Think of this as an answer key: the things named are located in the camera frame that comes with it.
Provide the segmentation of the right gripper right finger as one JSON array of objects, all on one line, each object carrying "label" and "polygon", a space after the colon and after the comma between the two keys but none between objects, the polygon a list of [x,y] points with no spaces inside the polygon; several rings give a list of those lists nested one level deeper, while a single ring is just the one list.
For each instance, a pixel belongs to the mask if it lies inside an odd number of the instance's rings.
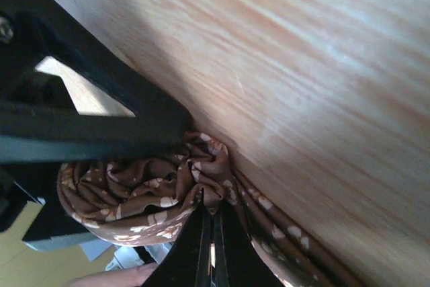
[{"label": "right gripper right finger", "polygon": [[282,283],[255,251],[234,208],[222,202],[214,215],[217,286],[276,287]]}]

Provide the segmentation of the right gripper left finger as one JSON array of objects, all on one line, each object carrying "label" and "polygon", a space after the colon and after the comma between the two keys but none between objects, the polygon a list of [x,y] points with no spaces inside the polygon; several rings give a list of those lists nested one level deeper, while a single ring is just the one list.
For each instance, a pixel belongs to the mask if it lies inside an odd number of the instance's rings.
[{"label": "right gripper left finger", "polygon": [[202,202],[190,214],[171,250],[143,287],[211,285],[212,218]]}]

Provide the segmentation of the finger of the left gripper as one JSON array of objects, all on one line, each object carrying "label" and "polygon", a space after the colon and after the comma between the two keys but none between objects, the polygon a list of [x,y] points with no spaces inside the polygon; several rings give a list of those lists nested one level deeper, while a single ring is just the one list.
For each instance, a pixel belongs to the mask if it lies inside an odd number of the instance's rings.
[{"label": "finger of the left gripper", "polygon": [[159,155],[191,115],[55,0],[1,0],[1,162]]},{"label": "finger of the left gripper", "polygon": [[36,251],[52,251],[95,238],[61,206],[56,181],[60,163],[1,165],[1,232],[17,220],[28,202],[42,206],[21,238]]}]

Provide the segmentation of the brown floral tie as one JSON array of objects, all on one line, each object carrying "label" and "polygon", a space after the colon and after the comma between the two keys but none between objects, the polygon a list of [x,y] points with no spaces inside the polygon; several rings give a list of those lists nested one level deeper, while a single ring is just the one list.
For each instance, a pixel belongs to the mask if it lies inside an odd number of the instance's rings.
[{"label": "brown floral tie", "polygon": [[234,168],[224,143],[202,132],[187,133],[171,155],[64,163],[56,189],[66,213],[95,236],[134,247],[172,242],[198,204],[214,214],[226,202],[282,282],[292,264],[310,276],[312,286],[360,285],[330,251]]}]

